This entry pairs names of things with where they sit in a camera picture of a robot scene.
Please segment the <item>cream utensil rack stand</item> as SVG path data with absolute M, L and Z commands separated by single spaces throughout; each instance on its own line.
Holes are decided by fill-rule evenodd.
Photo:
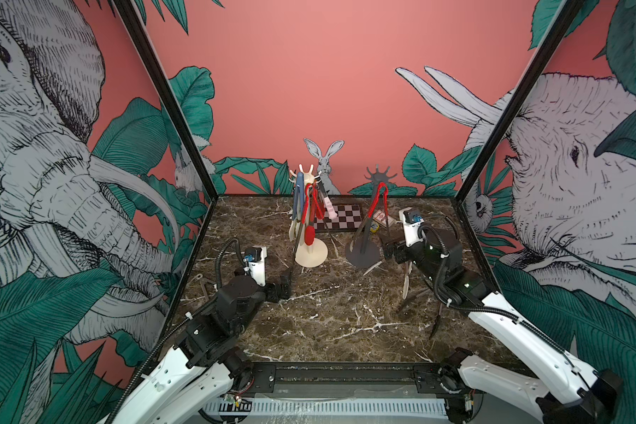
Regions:
M 324 217 L 323 203 L 319 194 L 318 178 L 314 166 L 305 171 L 290 171 L 293 189 L 293 213 L 289 238 L 295 243 L 294 259 L 303 268 L 317 268 L 328 257 L 328 247 L 316 236 L 314 220 Z

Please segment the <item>dark grey utensil rack stand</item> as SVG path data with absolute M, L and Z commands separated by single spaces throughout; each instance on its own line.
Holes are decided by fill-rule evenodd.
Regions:
M 371 227 L 374 222 L 374 215 L 378 211 L 379 203 L 382 203 L 385 229 L 387 233 L 390 234 L 388 183 L 396 174 L 390 176 L 389 170 L 390 167 L 387 167 L 384 171 L 380 171 L 378 165 L 374 172 L 367 169 L 366 178 L 371 182 L 372 186 L 369 209 L 364 215 L 350 244 L 346 247 L 346 259 L 357 269 L 367 269 L 376 265 L 379 261 L 379 247 L 370 241 Z

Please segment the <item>pink steel tongs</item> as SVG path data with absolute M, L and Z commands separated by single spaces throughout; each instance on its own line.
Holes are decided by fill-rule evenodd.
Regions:
M 336 221 L 338 218 L 337 212 L 335 210 L 335 208 L 332 205 L 332 202 L 330 200 L 330 197 L 327 194 L 327 191 L 323 185 L 323 183 L 321 181 L 319 181 L 317 183 L 318 186 L 318 192 L 321 196 L 322 202 L 323 202 L 323 206 L 325 208 L 325 214 L 328 217 L 328 219 L 330 219 L 330 221 Z

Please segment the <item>red looped steel tongs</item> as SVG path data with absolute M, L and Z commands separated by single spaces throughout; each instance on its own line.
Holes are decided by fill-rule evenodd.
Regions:
M 364 254 L 369 244 L 370 225 L 373 222 L 373 214 L 378 210 L 379 203 L 382 203 L 382 210 L 385 214 L 389 215 L 388 208 L 389 188 L 385 182 L 380 182 L 376 190 L 373 192 L 369 211 L 367 217 L 361 223 L 359 229 L 356 231 L 356 235 L 353 239 L 353 246 L 359 246 L 359 253 Z

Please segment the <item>red handled steel tongs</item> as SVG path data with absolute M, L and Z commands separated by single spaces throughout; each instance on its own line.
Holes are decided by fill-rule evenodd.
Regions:
M 306 184 L 306 185 L 304 185 L 304 189 L 303 189 L 303 192 L 302 192 L 302 196 L 301 196 L 301 210 L 300 210 L 300 222 L 302 224 L 305 224 L 305 222 L 307 220 L 307 211 L 309 210 L 309 206 L 310 206 L 312 188 L 313 188 L 312 184 Z

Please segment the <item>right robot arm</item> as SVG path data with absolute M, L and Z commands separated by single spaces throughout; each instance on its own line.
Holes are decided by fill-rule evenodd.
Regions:
M 445 389 L 487 392 L 540 423 L 610 423 L 618 411 L 623 380 L 572 355 L 524 318 L 502 293 L 462 263 L 462 246 L 450 231 L 426 223 L 405 225 L 398 237 L 383 237 L 383 253 L 410 263 L 439 303 L 466 314 L 515 354 L 534 376 L 493 365 L 457 349 L 440 369 Z

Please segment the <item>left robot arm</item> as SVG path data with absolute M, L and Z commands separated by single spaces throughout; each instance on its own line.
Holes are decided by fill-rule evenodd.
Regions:
M 171 333 L 174 343 L 150 373 L 136 372 L 102 423 L 185 423 L 208 403 L 254 386 L 254 365 L 237 346 L 260 307 L 291 297 L 293 266 L 265 279 L 265 247 L 238 251 L 240 266 L 228 284 Z

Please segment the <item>white tipped steel tongs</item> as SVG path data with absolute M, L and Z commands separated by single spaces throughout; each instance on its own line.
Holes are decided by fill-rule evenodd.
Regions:
M 367 268 L 367 270 L 363 273 L 363 275 L 367 276 L 368 274 L 370 274 L 373 270 L 377 269 L 382 264 L 383 264 L 383 261 L 378 261 L 374 265 Z M 404 283 L 402 288 L 403 300 L 407 299 L 409 291 L 410 291 L 410 276 L 412 273 L 412 268 L 413 268 L 413 263 L 411 261 L 407 261 L 406 263 L 404 263 L 405 275 L 404 275 Z

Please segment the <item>playing card box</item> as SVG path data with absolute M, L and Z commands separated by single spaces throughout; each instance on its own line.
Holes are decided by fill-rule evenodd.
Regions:
M 378 224 L 385 227 L 392 227 L 398 222 L 394 216 L 385 214 L 383 210 L 376 210 L 373 214 L 373 219 L 378 222 Z

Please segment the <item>chessboard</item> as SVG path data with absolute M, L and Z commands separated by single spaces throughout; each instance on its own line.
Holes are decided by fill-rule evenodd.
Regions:
M 356 231 L 362 222 L 362 212 L 359 204 L 337 204 L 333 206 L 337 213 L 335 220 L 328 215 L 324 219 L 314 218 L 312 225 L 316 233 L 320 232 L 349 232 Z

